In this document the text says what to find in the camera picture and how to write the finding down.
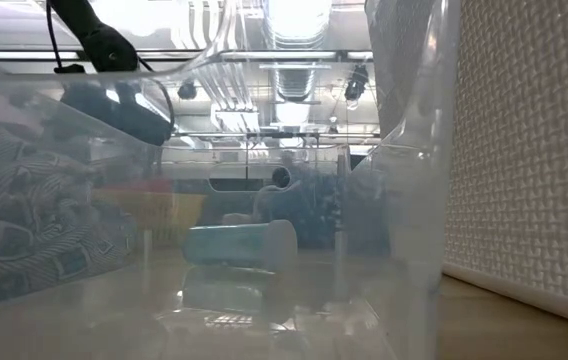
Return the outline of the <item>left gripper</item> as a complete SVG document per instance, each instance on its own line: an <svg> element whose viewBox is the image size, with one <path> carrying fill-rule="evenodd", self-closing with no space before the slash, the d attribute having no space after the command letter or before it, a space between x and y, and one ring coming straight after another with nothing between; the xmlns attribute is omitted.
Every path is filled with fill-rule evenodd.
<svg viewBox="0 0 568 360"><path fill-rule="evenodd" d="M171 137L174 121L140 105L133 87L118 83L114 93L116 100L103 87L73 84L65 90L61 102L151 145L161 146Z"/></svg>

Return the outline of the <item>grey patterned cloth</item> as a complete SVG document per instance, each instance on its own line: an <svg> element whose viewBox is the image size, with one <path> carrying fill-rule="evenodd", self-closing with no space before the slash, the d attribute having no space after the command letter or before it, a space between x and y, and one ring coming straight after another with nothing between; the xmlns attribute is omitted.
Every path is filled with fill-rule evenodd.
<svg viewBox="0 0 568 360"><path fill-rule="evenodd" d="M0 302L128 263L138 231L97 172L0 124Z"/></svg>

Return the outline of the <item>yellow plastic basket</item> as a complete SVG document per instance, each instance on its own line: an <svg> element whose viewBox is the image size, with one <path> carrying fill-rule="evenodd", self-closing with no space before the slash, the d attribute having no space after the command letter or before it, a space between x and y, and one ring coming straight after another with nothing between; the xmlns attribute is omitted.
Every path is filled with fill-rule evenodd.
<svg viewBox="0 0 568 360"><path fill-rule="evenodd" d="M150 193L119 189L99 189L95 199L117 204L135 218L140 231L152 233L156 247L176 247L201 215L206 199L200 194Z"/></svg>

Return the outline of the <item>clear plastic container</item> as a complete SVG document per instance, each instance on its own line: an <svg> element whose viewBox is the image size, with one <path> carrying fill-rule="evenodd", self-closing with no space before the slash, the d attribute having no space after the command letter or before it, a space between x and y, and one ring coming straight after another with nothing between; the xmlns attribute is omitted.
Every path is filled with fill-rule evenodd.
<svg viewBox="0 0 568 360"><path fill-rule="evenodd" d="M286 163L351 176L368 185L371 155L335 162L211 169L175 179L161 169L165 144L179 133L377 132L377 80L366 0L332 0L320 50L274 50L264 0L89 0L144 64L134 72L97 72L58 16L57 74L45 0L0 0L0 124L23 140L66 155L98 174L93 192L119 189L200 194L194 227L260 224L255 196ZM316 63L308 121L277 121L274 70ZM369 74L358 101L344 92L356 65ZM193 100L178 97L183 82ZM115 85L165 120L161 146L140 141L61 102L73 84L94 84L113 100ZM441 269L387 255L350 254L347 232L332 249L298 246L295 267L269 272L188 262L182 243L156 247L138 231L124 266L0 302L0 360L435 360Z"/></svg>

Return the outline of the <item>white perforated plastic basket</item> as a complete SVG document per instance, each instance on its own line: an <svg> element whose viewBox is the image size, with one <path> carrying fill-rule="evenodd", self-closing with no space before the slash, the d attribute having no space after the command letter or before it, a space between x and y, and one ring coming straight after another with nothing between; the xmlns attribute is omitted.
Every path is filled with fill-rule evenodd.
<svg viewBox="0 0 568 360"><path fill-rule="evenodd" d="M568 318L568 0L366 0L381 141L355 250Z"/></svg>

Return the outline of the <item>thin black gantry frame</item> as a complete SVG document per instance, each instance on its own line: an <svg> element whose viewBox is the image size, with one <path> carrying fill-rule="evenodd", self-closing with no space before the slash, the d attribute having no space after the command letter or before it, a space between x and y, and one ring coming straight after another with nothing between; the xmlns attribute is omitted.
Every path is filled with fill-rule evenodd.
<svg viewBox="0 0 568 360"><path fill-rule="evenodd" d="M282 164L320 167L337 157L367 155L381 141L377 132L179 133L161 153L162 173L175 179L210 176L212 168Z"/></svg>

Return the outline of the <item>silver ceiling air duct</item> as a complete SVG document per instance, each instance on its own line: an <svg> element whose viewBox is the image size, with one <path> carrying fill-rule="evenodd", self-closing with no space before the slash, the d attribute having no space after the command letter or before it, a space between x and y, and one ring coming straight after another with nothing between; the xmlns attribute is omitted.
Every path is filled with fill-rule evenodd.
<svg viewBox="0 0 568 360"><path fill-rule="evenodd" d="M274 50L320 50L329 27L332 0L264 0L266 33ZM308 121L315 87L316 63L277 65L274 82L282 103L275 105L277 121L300 125Z"/></svg>

